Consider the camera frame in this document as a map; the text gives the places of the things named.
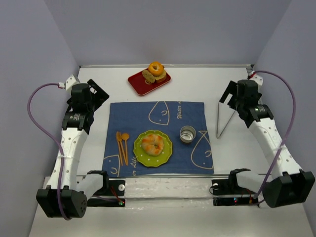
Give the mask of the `lower speckled bread slice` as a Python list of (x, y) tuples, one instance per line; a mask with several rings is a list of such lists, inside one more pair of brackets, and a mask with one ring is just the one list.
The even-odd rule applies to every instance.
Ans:
[(163, 71), (163, 73), (159, 76), (154, 76), (154, 79), (156, 83), (160, 83), (166, 79), (166, 71)]

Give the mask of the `orange glazed donut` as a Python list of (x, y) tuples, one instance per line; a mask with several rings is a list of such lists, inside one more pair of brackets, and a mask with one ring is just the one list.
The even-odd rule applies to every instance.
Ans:
[(154, 76), (162, 75), (163, 70), (164, 70), (164, 67), (160, 62), (152, 62), (148, 66), (148, 71)]

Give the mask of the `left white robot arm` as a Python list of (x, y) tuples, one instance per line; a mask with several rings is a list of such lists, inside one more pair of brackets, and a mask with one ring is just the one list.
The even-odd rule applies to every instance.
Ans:
[(77, 172), (83, 146), (94, 122), (94, 113), (109, 95), (92, 79), (80, 83), (74, 76), (57, 84), (70, 92), (62, 121), (61, 140), (53, 172), (36, 199), (48, 218), (71, 220), (84, 216), (87, 201), (99, 191), (109, 189), (107, 172), (92, 170), (78, 182)]

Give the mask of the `silver metal cup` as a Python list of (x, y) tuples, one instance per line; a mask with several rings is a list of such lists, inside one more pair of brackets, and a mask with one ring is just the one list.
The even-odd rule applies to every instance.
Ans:
[(192, 126), (183, 126), (180, 129), (179, 136), (182, 143), (190, 144), (196, 137), (196, 130)]

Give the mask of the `orange plastic fork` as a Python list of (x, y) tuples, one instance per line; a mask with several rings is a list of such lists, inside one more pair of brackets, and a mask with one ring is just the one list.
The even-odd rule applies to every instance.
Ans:
[(118, 139), (120, 141), (120, 147), (121, 147), (121, 151), (122, 151), (122, 154), (123, 154), (123, 160), (124, 160), (124, 163), (125, 163), (124, 141), (122, 140), (121, 135), (122, 135), (121, 132), (118, 132)]

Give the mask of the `silver metal tongs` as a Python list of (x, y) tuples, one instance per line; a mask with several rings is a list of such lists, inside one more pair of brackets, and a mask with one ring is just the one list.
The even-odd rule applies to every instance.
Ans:
[(216, 132), (215, 132), (215, 137), (216, 139), (220, 139), (224, 132), (227, 130), (228, 125), (230, 124), (231, 120), (233, 119), (236, 111), (233, 110), (232, 114), (230, 115), (229, 119), (225, 123), (224, 127), (222, 130), (220, 130), (220, 107), (221, 107), (221, 102), (218, 101), (217, 103), (217, 116), (216, 116)]

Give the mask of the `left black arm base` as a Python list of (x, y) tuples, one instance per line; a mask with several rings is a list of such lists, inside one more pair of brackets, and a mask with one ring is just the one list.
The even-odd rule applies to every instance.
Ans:
[(125, 207), (125, 180), (110, 179), (109, 187), (98, 190), (88, 201), (88, 207)]

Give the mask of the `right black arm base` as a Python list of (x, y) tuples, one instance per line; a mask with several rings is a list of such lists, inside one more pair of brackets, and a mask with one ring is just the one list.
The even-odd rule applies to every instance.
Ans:
[(228, 179), (212, 179), (209, 192), (213, 196), (214, 206), (260, 206), (252, 191), (230, 185)]

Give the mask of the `green speckled bread slice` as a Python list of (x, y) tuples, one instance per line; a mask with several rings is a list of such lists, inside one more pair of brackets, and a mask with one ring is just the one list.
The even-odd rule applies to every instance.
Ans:
[(142, 75), (147, 81), (147, 83), (152, 84), (156, 82), (155, 76), (152, 75), (147, 69), (142, 71)]

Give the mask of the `red rectangular tray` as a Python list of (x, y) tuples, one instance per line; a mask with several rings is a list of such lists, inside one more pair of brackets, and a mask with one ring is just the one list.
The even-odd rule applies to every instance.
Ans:
[(144, 96), (171, 81), (171, 76), (166, 73), (166, 79), (162, 82), (149, 83), (143, 77), (142, 71), (130, 76), (128, 82), (139, 96)]

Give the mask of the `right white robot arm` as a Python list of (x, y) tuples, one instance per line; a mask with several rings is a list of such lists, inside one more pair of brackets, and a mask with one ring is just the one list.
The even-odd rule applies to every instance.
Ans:
[(267, 175), (272, 178), (268, 181), (248, 168), (234, 169), (228, 177), (230, 190), (244, 188), (262, 195), (271, 208), (305, 202), (315, 177), (295, 161), (283, 143), (271, 110), (259, 104), (258, 83), (251, 79), (231, 81), (219, 101), (224, 103), (228, 95), (232, 96), (228, 106), (237, 111), (256, 138), (270, 164)]

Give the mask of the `pale croissant ring bread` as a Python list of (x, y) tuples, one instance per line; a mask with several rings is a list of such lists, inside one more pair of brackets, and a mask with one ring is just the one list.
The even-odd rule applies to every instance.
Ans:
[(146, 154), (158, 156), (164, 149), (163, 138), (157, 134), (149, 134), (142, 139), (141, 147)]

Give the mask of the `green dotted plate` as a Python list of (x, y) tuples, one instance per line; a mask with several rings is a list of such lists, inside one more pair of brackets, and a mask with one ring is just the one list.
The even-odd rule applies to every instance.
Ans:
[[(163, 138), (164, 141), (164, 149), (162, 153), (158, 156), (150, 156), (145, 153), (143, 148), (141, 147), (142, 139), (149, 134), (157, 134)], [(133, 152), (135, 154), (138, 162), (143, 164), (146, 167), (159, 167), (168, 162), (169, 158), (173, 152), (173, 144), (169, 137), (158, 130), (148, 130), (144, 133), (141, 133), (138, 138), (134, 142)]]

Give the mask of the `blue fish placemat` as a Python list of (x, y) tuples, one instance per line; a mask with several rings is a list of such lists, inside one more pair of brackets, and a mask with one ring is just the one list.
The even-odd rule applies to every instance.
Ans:
[[(180, 129), (192, 126), (196, 137), (190, 144), (180, 140)], [(168, 162), (146, 167), (135, 157), (134, 142), (141, 133), (158, 130), (173, 144)], [(128, 165), (119, 163), (116, 132), (128, 133)], [(122, 102), (110, 105), (110, 116), (102, 169), (112, 178), (150, 174), (213, 174), (212, 150), (206, 126), (203, 102), (157, 101)]]

